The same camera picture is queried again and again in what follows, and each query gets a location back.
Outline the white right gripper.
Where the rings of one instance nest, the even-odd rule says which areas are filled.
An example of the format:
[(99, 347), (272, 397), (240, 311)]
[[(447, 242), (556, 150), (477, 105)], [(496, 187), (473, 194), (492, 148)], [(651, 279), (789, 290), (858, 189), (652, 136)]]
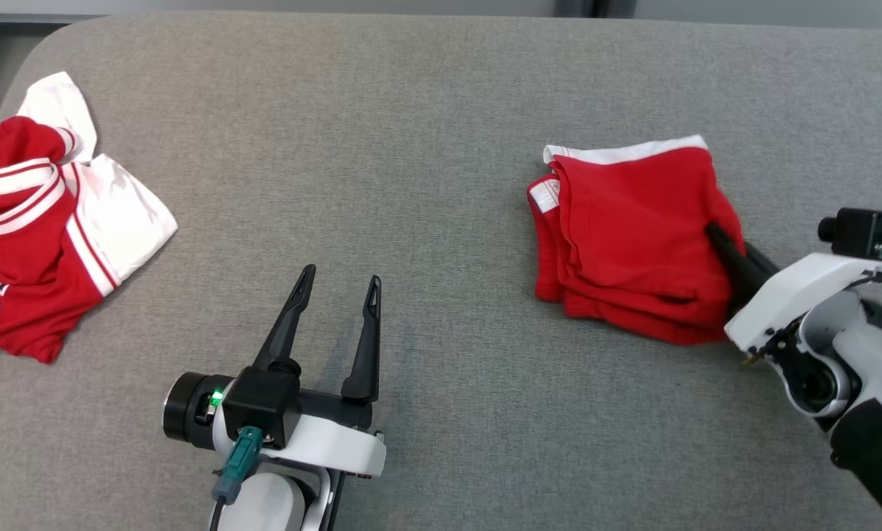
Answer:
[(767, 350), (775, 333), (809, 310), (854, 282), (882, 274), (880, 261), (822, 253), (809, 254), (780, 271), (747, 240), (739, 246), (720, 225), (708, 224), (705, 233), (729, 280), (726, 313), (737, 313), (725, 332), (743, 352), (752, 347)]

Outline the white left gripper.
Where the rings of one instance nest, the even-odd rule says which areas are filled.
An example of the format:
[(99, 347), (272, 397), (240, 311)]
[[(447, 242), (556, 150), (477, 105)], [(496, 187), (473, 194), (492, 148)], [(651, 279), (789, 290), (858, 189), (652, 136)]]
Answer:
[[(300, 316), (312, 296), (314, 276), (316, 266), (309, 263), (287, 296), (253, 366), (267, 371), (302, 373), (299, 363), (291, 357), (291, 350)], [(361, 309), (363, 326), (353, 367), (342, 384), (344, 400), (356, 403), (379, 400), (381, 293), (381, 279), (373, 275)], [(289, 441), (282, 449), (263, 448), (257, 457), (259, 463), (329, 468), (366, 477), (383, 474), (387, 455), (383, 440), (356, 428), (372, 419), (372, 406), (343, 403), (337, 395), (309, 389), (300, 390), (299, 399), (302, 416)]]

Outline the red shorts white waistband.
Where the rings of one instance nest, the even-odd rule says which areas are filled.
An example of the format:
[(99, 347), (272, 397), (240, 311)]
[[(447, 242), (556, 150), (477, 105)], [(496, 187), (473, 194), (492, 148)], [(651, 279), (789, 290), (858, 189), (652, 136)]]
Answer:
[(527, 188), (535, 296), (673, 345), (726, 339), (732, 295), (706, 230), (743, 249), (737, 213), (701, 135), (630, 147), (546, 145), (548, 172)]

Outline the red white basketball jersey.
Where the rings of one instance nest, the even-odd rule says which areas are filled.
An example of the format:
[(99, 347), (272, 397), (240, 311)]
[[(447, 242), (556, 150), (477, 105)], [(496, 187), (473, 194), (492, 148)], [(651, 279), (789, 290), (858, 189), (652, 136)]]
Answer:
[(66, 72), (33, 83), (0, 122), (0, 352), (54, 363), (78, 322), (178, 231), (97, 142)]

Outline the grey partition post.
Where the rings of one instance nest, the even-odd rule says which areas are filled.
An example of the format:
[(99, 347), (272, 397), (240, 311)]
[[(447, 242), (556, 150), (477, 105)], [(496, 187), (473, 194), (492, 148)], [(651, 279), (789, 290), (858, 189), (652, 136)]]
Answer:
[(579, 19), (633, 19), (639, 0), (555, 0), (553, 16)]

